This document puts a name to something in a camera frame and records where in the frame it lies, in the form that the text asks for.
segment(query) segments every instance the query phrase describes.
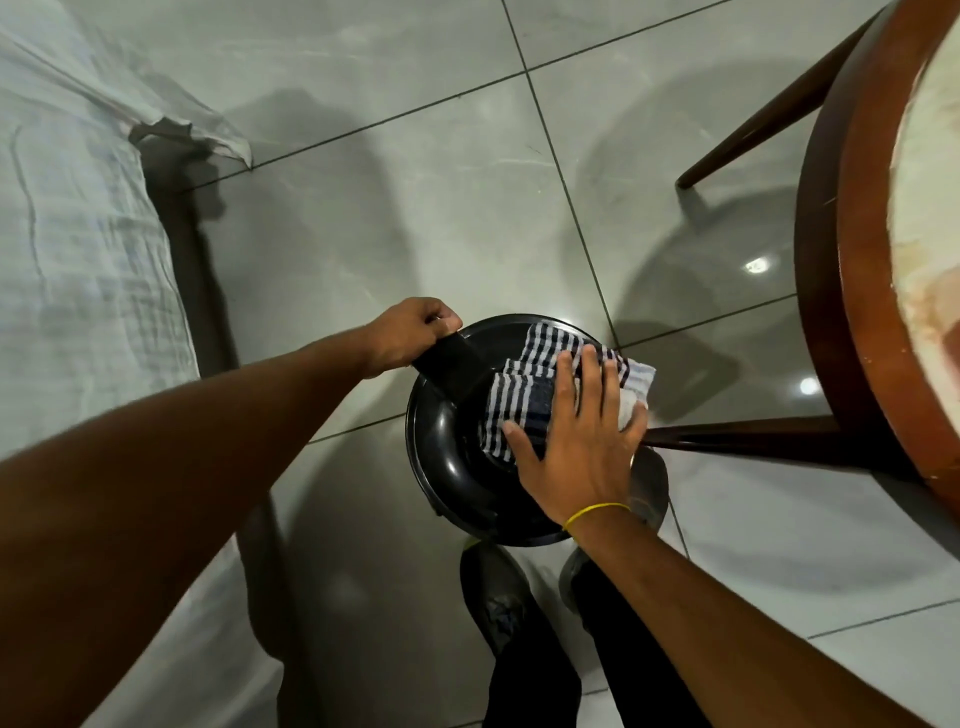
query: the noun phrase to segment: hand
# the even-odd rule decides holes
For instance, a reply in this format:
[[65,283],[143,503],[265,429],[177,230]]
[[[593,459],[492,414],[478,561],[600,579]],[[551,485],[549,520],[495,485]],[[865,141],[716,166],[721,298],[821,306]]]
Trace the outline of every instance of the hand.
[[616,362],[604,362],[601,376],[596,349],[590,345],[584,347],[579,415],[575,400],[573,362],[570,352],[561,352],[543,460],[519,425],[503,424],[520,483],[543,512],[560,524],[595,503],[627,503],[630,463],[647,430],[647,409],[640,403],[626,429],[617,430]]
[[364,379],[407,366],[463,324],[440,299],[405,299],[391,306],[360,329],[370,353]]

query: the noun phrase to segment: tile grout line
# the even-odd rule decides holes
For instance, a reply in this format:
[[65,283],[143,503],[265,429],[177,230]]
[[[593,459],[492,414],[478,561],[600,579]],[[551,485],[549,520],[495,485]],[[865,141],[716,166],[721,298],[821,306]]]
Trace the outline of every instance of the tile grout line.
[[384,124],[389,124],[392,121],[397,121],[397,119],[402,119],[404,116],[410,116],[411,114],[415,114],[418,111],[424,111],[432,107],[439,106],[440,104],[445,104],[447,101],[453,101],[454,99],[459,99],[461,96],[467,96],[468,94],[473,93],[474,91],[482,91],[484,88],[489,88],[492,85],[501,84],[504,81],[510,81],[511,79],[519,78],[520,76],[523,76],[524,73],[526,73],[526,71],[517,71],[515,73],[508,74],[507,76],[501,76],[500,78],[494,79],[493,81],[487,81],[485,84],[480,84],[472,88],[468,88],[466,91],[458,91],[457,93],[450,94],[449,96],[445,96],[442,99],[437,99],[436,101],[431,101],[427,104],[422,104],[418,107],[409,109],[407,111],[395,113],[393,116],[388,116],[387,118],[380,119],[379,121],[373,121],[370,124],[365,124],[364,126],[358,127],[357,129],[352,129],[349,132],[339,133],[336,136],[330,137],[329,139],[323,139],[322,141],[318,141],[314,144],[309,144],[303,147],[302,149],[297,149],[294,152],[287,152],[286,154],[280,155],[279,157],[270,158],[260,163],[254,162],[253,167],[251,167],[250,169],[240,169],[240,170],[237,170],[236,172],[230,172],[229,174],[226,174],[223,177],[218,177],[216,180],[210,180],[209,182],[202,182],[200,184],[197,184],[196,186],[189,187],[188,189],[184,189],[181,191],[181,193],[193,192],[194,190],[200,189],[201,187],[208,187],[212,184],[216,184],[217,182],[222,182],[223,180],[229,180],[231,177],[238,177],[239,175],[248,174],[250,172],[253,172],[254,170],[260,169],[261,167],[266,167],[269,164],[273,164],[275,161],[281,161],[283,159],[295,157],[296,155],[302,154],[303,152],[309,152],[311,149],[322,147],[325,144],[330,144],[331,142],[334,142],[334,141],[340,141],[341,139],[345,139],[348,136],[353,136],[356,133],[366,132],[366,131],[369,131],[370,129],[375,129],[376,127],[382,127]]
[[379,420],[374,420],[371,423],[366,423],[365,425],[358,425],[356,427],[351,427],[350,429],[342,429],[339,432],[334,432],[332,435],[324,435],[323,437],[318,437],[316,440],[311,440],[306,445],[315,445],[316,443],[321,443],[324,440],[332,440],[334,437],[340,437],[341,435],[349,435],[351,432],[356,432],[360,429],[366,429],[367,427],[373,427],[374,425],[383,425],[383,423],[388,423],[390,420],[395,420],[398,417],[403,417],[406,415],[406,411],[400,412],[398,415],[390,415],[390,417],[384,417]]
[[618,40],[623,40],[624,38],[628,38],[631,36],[638,36],[639,34],[645,33],[646,31],[651,31],[654,28],[659,28],[660,26],[663,26],[663,25],[669,25],[674,20],[683,20],[685,17],[696,15],[698,12],[708,11],[711,8],[716,8],[718,5],[726,5],[729,2],[731,2],[731,0],[717,0],[717,2],[710,3],[709,5],[704,5],[702,8],[696,8],[692,11],[682,12],[679,15],[668,17],[666,20],[661,20],[660,22],[653,23],[652,25],[645,25],[642,28],[639,28],[635,31],[630,31],[629,33],[624,33],[620,36],[612,37],[608,40],[601,40],[599,43],[589,45],[586,48],[582,48],[579,51],[573,51],[572,53],[567,53],[565,56],[560,56],[559,58],[551,59],[550,61],[544,61],[543,63],[539,63],[533,66],[532,68],[529,68],[528,70],[538,71],[541,68],[544,68],[548,65],[553,65],[554,63],[559,63],[560,61],[566,61],[567,59],[572,59],[574,56],[580,56],[586,53],[587,51],[592,51],[592,50],[595,50],[596,48],[603,48],[605,45],[611,45],[612,43],[616,43]]
[[[597,291],[599,292],[600,286],[599,286],[599,284],[597,283],[596,276],[594,276],[593,282],[597,284]],[[745,312],[747,312],[747,311],[753,311],[753,310],[755,310],[755,309],[757,309],[757,308],[762,308],[762,307],[765,306],[765,305],[770,305],[771,303],[779,303],[779,302],[781,302],[781,301],[786,301],[787,299],[792,299],[792,298],[796,298],[796,297],[797,297],[797,294],[796,294],[796,293],[790,293],[790,294],[787,294],[786,296],[780,296],[779,298],[771,299],[770,301],[765,301],[765,302],[763,302],[763,303],[755,303],[754,305],[749,305],[749,306],[747,306],[746,308],[739,308],[739,309],[737,309],[737,310],[735,310],[735,311],[731,311],[730,313],[724,313],[724,314],[721,314],[721,315],[719,315],[719,316],[714,316],[714,317],[711,318],[711,319],[705,319],[704,321],[697,322],[696,324],[690,324],[689,326],[680,327],[680,328],[672,328],[672,329],[670,329],[669,331],[665,331],[664,333],[659,333],[659,334],[657,334],[656,336],[649,336],[649,337],[647,337],[647,338],[645,338],[645,339],[640,339],[639,341],[635,341],[635,342],[633,342],[633,343],[631,343],[631,344],[624,344],[623,346],[618,347],[617,350],[618,350],[618,351],[622,351],[622,350],[624,350],[624,349],[629,349],[630,347],[634,347],[634,346],[636,346],[636,345],[638,345],[638,344],[644,344],[644,343],[646,343],[646,342],[648,342],[648,341],[653,341],[653,340],[655,340],[655,339],[661,339],[661,338],[663,338],[664,336],[669,336],[670,334],[673,334],[673,333],[680,333],[681,331],[688,331],[688,330],[690,330],[690,329],[692,329],[692,328],[696,328],[696,327],[699,327],[699,326],[704,326],[705,324],[712,324],[712,323],[714,323],[714,322],[716,322],[716,321],[721,321],[722,319],[727,319],[727,318],[730,318],[731,316],[736,316],[736,315],[739,314],[739,313],[745,313]],[[600,299],[601,299],[601,301],[603,301],[603,294],[600,295]],[[610,323],[610,316],[609,316],[609,314],[608,314],[608,317],[607,317],[607,322],[608,322],[608,324]],[[406,415],[406,410],[404,410],[403,412],[398,412],[398,413],[395,414],[395,415],[389,415],[389,416],[387,416],[387,417],[380,418],[379,420],[374,420],[373,422],[370,422],[370,423],[365,423],[364,425],[357,425],[356,427],[350,427],[350,428],[348,428],[348,429],[340,430],[339,432],[333,432],[333,433],[331,433],[331,434],[329,434],[329,435],[324,435],[323,437],[318,437],[318,438],[316,438],[316,439],[314,439],[314,440],[310,440],[310,441],[307,443],[307,445],[313,445],[313,444],[315,444],[315,443],[323,442],[324,440],[330,440],[331,438],[339,437],[340,435],[346,435],[346,434],[349,434],[349,433],[351,433],[351,432],[356,432],[357,430],[359,430],[359,429],[364,429],[365,427],[372,427],[372,426],[374,426],[374,425],[381,425],[381,424],[383,424],[383,423],[389,422],[390,420],[395,420],[397,417],[403,417],[404,415]],[[677,521],[677,527],[678,527],[678,529],[679,529],[679,528],[680,528],[680,520],[677,519],[677,511],[676,511],[676,509],[673,507],[673,500],[670,501],[670,508],[671,508],[671,510],[673,510],[673,517],[674,517],[674,519]],[[683,532],[681,532],[681,539],[684,540]],[[686,557],[689,558],[689,557],[690,557],[690,553],[689,553],[689,550],[687,550],[687,548],[686,548],[686,541],[685,541],[685,540],[684,540],[684,550],[686,550],[686,552],[687,552]]]
[[587,250],[587,240],[584,238],[584,231],[580,227],[580,218],[577,217],[577,210],[573,206],[573,198],[570,197],[570,190],[566,186],[564,170],[560,167],[560,160],[557,157],[557,150],[554,149],[553,146],[553,138],[550,136],[550,132],[546,128],[546,119],[543,116],[543,109],[540,108],[540,99],[537,98],[537,91],[534,89],[534,80],[531,78],[530,70],[527,68],[527,60],[523,57],[523,49],[520,48],[520,40],[516,36],[514,21],[510,17],[510,11],[507,10],[507,0],[500,0],[500,4],[503,6],[503,12],[507,15],[507,23],[510,25],[510,32],[513,34],[514,43],[516,44],[516,52],[519,54],[520,62],[523,64],[523,73],[527,77],[527,85],[530,86],[530,95],[533,96],[534,106],[537,107],[537,115],[540,117],[540,124],[543,127],[543,135],[546,137],[547,146],[550,147],[550,155],[553,157],[554,166],[557,168],[557,175],[560,177],[560,185],[564,189],[566,203],[570,208],[570,215],[573,217],[573,225],[577,229],[577,236],[580,238],[580,245],[584,250],[584,255],[587,257],[587,265],[589,266],[590,274],[593,276],[593,285],[597,289],[597,295],[600,297],[600,304],[603,305],[603,312],[607,317],[607,326],[610,327],[610,332],[613,337],[613,347],[619,350],[620,343],[616,337],[616,329],[613,327],[613,319],[611,318],[610,310],[607,308],[607,300],[603,296],[603,291],[600,288],[600,280],[597,278],[596,270],[593,268],[593,260],[590,259],[590,252]]
[[635,347],[637,344],[646,344],[648,341],[654,341],[655,339],[662,339],[664,336],[669,336],[673,333],[680,333],[681,331],[689,331],[692,328],[701,327],[705,324],[713,324],[717,321],[722,321],[723,319],[729,319],[731,316],[736,316],[739,313],[746,313],[747,311],[753,311],[757,308],[762,308],[765,305],[770,305],[771,303],[780,303],[781,301],[787,301],[788,299],[797,298],[796,293],[788,293],[786,296],[778,296],[775,299],[770,299],[770,301],[764,301],[763,303],[754,303],[753,305],[748,305],[744,308],[738,308],[735,311],[730,313],[721,313],[719,316],[714,316],[710,319],[704,319],[703,321],[698,321],[696,324],[688,324],[685,327],[671,328],[669,331],[664,331],[663,333],[654,334],[653,336],[647,336],[643,339],[637,339],[636,341],[631,342],[630,344],[624,344],[620,347],[621,350],[629,349],[630,347]]
[[662,21],[660,21],[659,23],[654,23],[653,25],[645,25],[645,26],[643,26],[642,28],[639,28],[639,29],[637,29],[637,30],[635,30],[635,31],[630,31],[629,33],[624,33],[623,35],[620,35],[620,36],[617,36],[617,37],[613,37],[613,38],[610,38],[610,39],[608,39],[608,40],[602,40],[602,41],[599,42],[599,43],[595,43],[594,45],[587,46],[586,48],[582,48],[582,49],[580,49],[579,51],[574,51],[573,53],[568,53],[568,54],[566,54],[565,56],[560,56],[559,58],[552,59],[551,61],[544,61],[543,63],[540,63],[539,65],[535,65],[533,68],[527,68],[526,61],[525,61],[524,58],[523,58],[523,52],[520,50],[519,40],[518,40],[517,37],[516,37],[516,31],[514,30],[514,22],[513,22],[513,20],[511,19],[510,13],[509,13],[509,11],[507,11],[506,3],[504,2],[504,4],[503,4],[503,10],[504,10],[504,12],[507,14],[507,22],[510,23],[510,30],[511,30],[511,33],[513,34],[513,36],[514,36],[514,42],[516,43],[516,49],[517,49],[517,51],[519,52],[520,60],[521,60],[521,62],[523,63],[523,70],[522,70],[522,71],[517,71],[516,73],[511,73],[511,74],[508,74],[508,75],[506,75],[506,76],[502,76],[502,77],[500,77],[500,78],[498,78],[498,79],[494,79],[493,81],[487,81],[487,82],[484,83],[484,84],[480,84],[480,85],[477,85],[477,86],[473,86],[472,88],[468,88],[466,91],[458,91],[457,93],[450,94],[449,96],[445,96],[444,98],[438,99],[438,100],[436,100],[436,101],[431,101],[431,102],[428,102],[428,103],[426,103],[426,104],[422,104],[422,105],[420,105],[420,106],[418,106],[418,107],[414,107],[413,109],[408,109],[408,110],[406,110],[406,111],[401,111],[400,113],[396,113],[396,114],[394,114],[394,115],[392,115],[392,116],[388,116],[388,117],[386,117],[386,118],[384,118],[384,119],[380,119],[379,121],[374,121],[374,122],[371,122],[370,124],[366,124],[366,125],[364,125],[364,126],[362,126],[362,127],[358,127],[357,129],[352,129],[352,130],[350,130],[349,132],[343,132],[343,133],[336,134],[335,136],[332,136],[332,137],[330,137],[329,139],[323,139],[323,140],[318,141],[318,142],[316,142],[316,143],[314,143],[314,144],[308,144],[307,146],[302,147],[301,149],[297,149],[296,151],[293,151],[293,152],[287,152],[286,154],[280,155],[279,157],[267,159],[266,161],[260,162],[260,163],[254,162],[254,163],[253,163],[253,166],[252,166],[250,169],[237,170],[236,172],[230,172],[229,174],[225,174],[223,177],[218,177],[218,178],[216,178],[215,180],[209,180],[208,182],[201,182],[200,184],[196,184],[196,185],[194,185],[194,186],[187,187],[187,188],[181,190],[181,191],[180,191],[180,194],[186,194],[186,193],[188,193],[188,192],[193,192],[194,190],[201,189],[202,187],[209,187],[210,185],[216,184],[217,182],[222,182],[223,180],[229,180],[231,177],[238,177],[238,176],[240,176],[240,175],[243,175],[243,174],[252,172],[253,170],[260,169],[260,167],[266,167],[268,164],[273,164],[275,161],[281,161],[282,159],[287,159],[287,158],[290,158],[290,157],[294,157],[295,155],[298,155],[298,154],[300,154],[301,152],[308,152],[308,151],[310,151],[311,149],[316,149],[317,147],[322,147],[322,146],[324,146],[325,144],[329,144],[330,142],[333,142],[333,141],[339,141],[340,139],[346,138],[346,137],[351,136],[351,135],[353,135],[353,134],[365,132],[365,131],[367,131],[367,130],[369,130],[369,129],[375,129],[376,127],[383,126],[384,124],[388,124],[388,123],[390,123],[391,121],[396,121],[397,119],[401,119],[401,118],[403,118],[404,116],[409,116],[410,114],[417,113],[418,111],[423,111],[423,110],[425,110],[425,109],[430,109],[431,107],[435,107],[435,106],[437,106],[437,105],[439,105],[439,104],[444,104],[444,103],[446,103],[447,101],[453,101],[454,99],[458,99],[458,98],[460,98],[461,96],[466,96],[467,94],[473,93],[474,91],[480,91],[480,90],[482,90],[482,89],[484,89],[484,88],[487,88],[487,87],[492,86],[492,85],[500,84],[500,83],[502,83],[502,82],[504,82],[504,81],[510,81],[511,79],[515,79],[515,78],[517,78],[518,76],[524,76],[524,75],[526,75],[527,78],[528,78],[528,80],[529,80],[529,73],[530,73],[530,71],[536,71],[536,70],[538,70],[538,69],[540,69],[540,68],[544,68],[545,66],[552,65],[553,63],[559,63],[560,61],[566,61],[567,59],[573,58],[574,56],[580,56],[581,54],[584,54],[584,53],[586,53],[587,51],[592,51],[592,50],[595,49],[595,48],[602,48],[602,47],[605,46],[605,45],[610,45],[611,43],[616,43],[618,40],[623,40],[624,38],[628,38],[628,37],[630,37],[630,36],[636,36],[636,35],[638,35],[638,34],[640,34],[640,33],[644,33],[645,31],[653,30],[654,28],[659,28],[659,27],[662,26],[662,25],[667,25],[668,23],[672,23],[674,20],[680,20],[680,19],[682,19],[682,18],[689,17],[690,15],[695,15],[695,14],[698,13],[698,12],[707,11],[707,10],[709,10],[710,8],[715,8],[715,7],[717,7],[718,5],[724,5],[724,4],[729,3],[729,2],[731,2],[731,0],[718,0],[717,2],[712,3],[712,4],[710,4],[710,5],[704,5],[702,8],[697,8],[696,10],[692,10],[692,11],[689,11],[689,12],[684,12],[684,13],[681,13],[680,15],[675,15],[674,17],[667,18],[666,20],[662,20]]
[[879,622],[882,622],[882,621],[888,621],[890,619],[896,619],[898,617],[907,617],[908,615],[915,615],[918,612],[926,612],[927,610],[930,610],[930,609],[936,609],[937,607],[946,607],[949,604],[956,604],[958,602],[960,602],[960,597],[956,597],[954,599],[947,599],[945,601],[938,601],[934,604],[927,604],[924,607],[917,607],[916,609],[908,609],[905,612],[897,612],[894,615],[887,615],[886,617],[878,617],[876,619],[867,619],[866,621],[860,621],[857,624],[851,624],[847,627],[838,627],[837,629],[829,629],[826,632],[818,632],[815,635],[810,635],[809,637],[807,637],[807,639],[816,640],[818,638],[828,637],[830,635],[835,635],[840,632],[849,632],[859,627],[867,627],[867,626],[870,626],[871,624],[878,624]]
[[673,514],[673,523],[677,525],[677,533],[680,534],[680,545],[684,547],[686,560],[692,563],[692,559],[690,559],[690,549],[687,547],[686,538],[684,537],[684,529],[680,526],[680,519],[677,518],[677,509],[673,507],[673,498],[669,498],[667,503],[670,505],[670,513]]

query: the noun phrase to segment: floor tile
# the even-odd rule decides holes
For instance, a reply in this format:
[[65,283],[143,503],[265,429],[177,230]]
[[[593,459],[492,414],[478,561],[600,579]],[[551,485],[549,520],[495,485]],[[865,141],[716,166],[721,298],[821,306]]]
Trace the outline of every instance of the floor tile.
[[796,634],[960,596],[960,563],[868,474],[661,453],[690,559]]
[[500,0],[68,2],[223,113],[257,162],[522,67]]
[[938,728],[960,726],[960,604],[817,638],[813,644]]
[[[625,353],[658,368],[650,393],[655,425],[829,412],[794,299]],[[960,549],[944,538],[938,506],[920,498],[916,486],[881,486],[865,473],[658,452],[690,559],[800,635],[960,596],[960,562],[944,546]]]
[[529,67],[661,23],[716,0],[507,0]]
[[445,728],[484,714],[493,657],[403,421],[307,446],[273,490],[324,725]]
[[[514,79],[196,191],[242,362],[358,326],[412,295],[465,322],[556,316],[610,341],[529,86]],[[402,412],[364,382],[322,434]]]
[[623,728],[620,713],[616,710],[613,695],[609,691],[584,695],[577,715],[578,728]]
[[733,0],[533,72],[621,344],[794,290],[811,119],[694,191],[674,180],[881,5]]
[[648,398],[655,425],[830,413],[795,298],[623,351],[657,369]]

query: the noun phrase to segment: dish towel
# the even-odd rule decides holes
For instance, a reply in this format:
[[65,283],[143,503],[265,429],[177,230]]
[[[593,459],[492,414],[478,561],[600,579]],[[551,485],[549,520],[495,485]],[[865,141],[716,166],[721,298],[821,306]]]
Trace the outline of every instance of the dish towel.
[[[508,359],[503,371],[495,375],[484,418],[480,422],[480,448],[491,458],[514,461],[501,427],[505,420],[520,425],[530,438],[537,455],[546,450],[546,433],[553,407],[553,385],[557,377],[557,354],[573,354],[574,385],[580,399],[580,357],[587,342],[580,336],[545,322],[533,324],[527,331],[523,353],[519,359]],[[630,423],[636,403],[647,403],[647,392],[657,370],[621,356],[613,349],[601,347],[598,358],[612,359],[620,375],[620,412],[618,424],[623,429]]]

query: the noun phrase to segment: yellow string bracelet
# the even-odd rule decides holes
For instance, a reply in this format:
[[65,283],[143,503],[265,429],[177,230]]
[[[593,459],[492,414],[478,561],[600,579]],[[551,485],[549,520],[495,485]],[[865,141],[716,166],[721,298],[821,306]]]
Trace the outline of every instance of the yellow string bracelet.
[[579,519],[585,513],[589,513],[590,511],[595,511],[597,508],[606,508],[607,506],[611,506],[611,505],[615,505],[618,508],[626,508],[628,511],[630,510],[630,506],[627,505],[626,503],[594,503],[593,505],[589,505],[586,508],[581,508],[579,511],[577,511],[572,516],[570,516],[570,518],[566,520],[566,523],[564,523],[564,531],[569,531],[570,526],[573,524],[573,522]]

